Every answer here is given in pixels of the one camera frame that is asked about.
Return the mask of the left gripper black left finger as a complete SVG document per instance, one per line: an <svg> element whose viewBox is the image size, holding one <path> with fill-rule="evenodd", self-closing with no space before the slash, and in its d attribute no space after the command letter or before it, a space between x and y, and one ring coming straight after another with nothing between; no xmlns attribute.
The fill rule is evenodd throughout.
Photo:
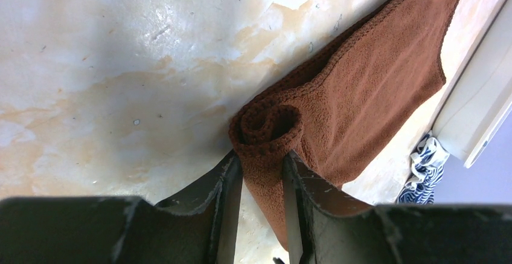
<svg viewBox="0 0 512 264"><path fill-rule="evenodd" d="M179 192L1 201L2 263L232 263L242 168L234 152Z"/></svg>

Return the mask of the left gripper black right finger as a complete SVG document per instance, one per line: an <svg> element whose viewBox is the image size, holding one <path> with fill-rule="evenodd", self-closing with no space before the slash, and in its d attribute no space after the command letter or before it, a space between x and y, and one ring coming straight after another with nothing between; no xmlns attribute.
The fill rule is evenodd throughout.
<svg viewBox="0 0 512 264"><path fill-rule="evenodd" d="M509 205L370 205L290 152L283 161L291 263L510 263Z"/></svg>

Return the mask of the brown towel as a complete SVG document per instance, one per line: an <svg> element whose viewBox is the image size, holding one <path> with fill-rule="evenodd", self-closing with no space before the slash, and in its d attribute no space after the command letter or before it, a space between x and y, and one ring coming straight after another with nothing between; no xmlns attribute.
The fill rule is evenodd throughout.
<svg viewBox="0 0 512 264"><path fill-rule="evenodd" d="M446 83L440 53L459 0L387 0L233 117L245 184L288 247L282 162L290 152L340 187L357 178Z"/></svg>

